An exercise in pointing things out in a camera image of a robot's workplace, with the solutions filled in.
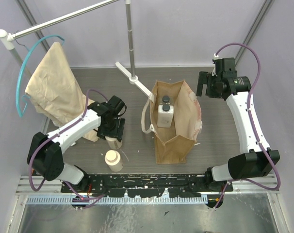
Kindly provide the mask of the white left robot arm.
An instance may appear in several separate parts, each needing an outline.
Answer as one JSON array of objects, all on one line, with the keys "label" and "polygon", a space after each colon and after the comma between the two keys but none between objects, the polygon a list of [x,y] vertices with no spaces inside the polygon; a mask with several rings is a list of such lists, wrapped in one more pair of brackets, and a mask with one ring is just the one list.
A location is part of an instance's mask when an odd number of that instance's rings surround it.
[{"label": "white left robot arm", "polygon": [[68,165],[63,160],[64,152],[88,132],[108,142],[116,150],[122,145],[127,107],[117,96],[107,102],[93,102],[77,118],[61,128],[33,136],[27,164],[46,181],[61,180],[71,184],[77,192],[84,192],[89,186],[89,176],[81,168]]}]

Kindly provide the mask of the clear glass perfume bottle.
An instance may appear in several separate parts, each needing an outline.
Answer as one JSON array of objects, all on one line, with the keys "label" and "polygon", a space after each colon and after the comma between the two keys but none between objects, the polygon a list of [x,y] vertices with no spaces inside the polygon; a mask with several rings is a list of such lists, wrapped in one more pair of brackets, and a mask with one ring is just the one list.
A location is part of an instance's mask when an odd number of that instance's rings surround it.
[{"label": "clear glass perfume bottle", "polygon": [[158,104],[159,105],[165,105],[165,104],[174,105],[174,99],[168,95],[160,96],[158,98]]}]

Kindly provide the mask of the brown canvas tote bag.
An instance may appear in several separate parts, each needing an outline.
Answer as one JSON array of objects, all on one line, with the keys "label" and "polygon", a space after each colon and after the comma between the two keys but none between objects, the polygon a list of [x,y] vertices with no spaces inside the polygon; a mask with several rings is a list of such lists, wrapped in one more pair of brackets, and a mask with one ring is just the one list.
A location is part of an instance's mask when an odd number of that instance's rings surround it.
[{"label": "brown canvas tote bag", "polygon": [[[147,99],[141,116],[141,128],[146,134],[154,133],[155,159],[157,164],[180,164],[201,133],[201,107],[195,93],[186,81],[165,83],[157,81],[151,91],[154,99]],[[173,101],[173,119],[169,128],[157,126],[160,100],[169,96]]]}]

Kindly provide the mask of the white bottle with dark cap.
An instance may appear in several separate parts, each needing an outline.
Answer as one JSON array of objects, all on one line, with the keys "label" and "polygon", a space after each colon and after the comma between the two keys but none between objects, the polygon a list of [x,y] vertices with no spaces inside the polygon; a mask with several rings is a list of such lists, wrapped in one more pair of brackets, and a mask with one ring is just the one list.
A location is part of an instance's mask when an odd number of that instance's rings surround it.
[{"label": "white bottle with dark cap", "polygon": [[169,104],[159,104],[158,106],[158,128],[170,128],[174,116],[174,106]]}]

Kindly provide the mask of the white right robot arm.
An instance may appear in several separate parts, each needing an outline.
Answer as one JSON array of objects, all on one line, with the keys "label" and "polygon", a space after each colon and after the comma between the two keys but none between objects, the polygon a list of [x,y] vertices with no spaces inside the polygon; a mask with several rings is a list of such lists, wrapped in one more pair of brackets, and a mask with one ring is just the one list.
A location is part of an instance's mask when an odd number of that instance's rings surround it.
[{"label": "white right robot arm", "polygon": [[245,180],[267,176],[279,159],[278,150],[272,150],[265,139],[250,96],[248,77],[239,77],[234,58],[213,59],[212,72],[201,71],[198,76],[196,95],[201,96],[206,85],[206,96],[223,99],[235,122],[239,137],[240,154],[221,166],[207,168],[204,184],[216,191],[229,180]]}]

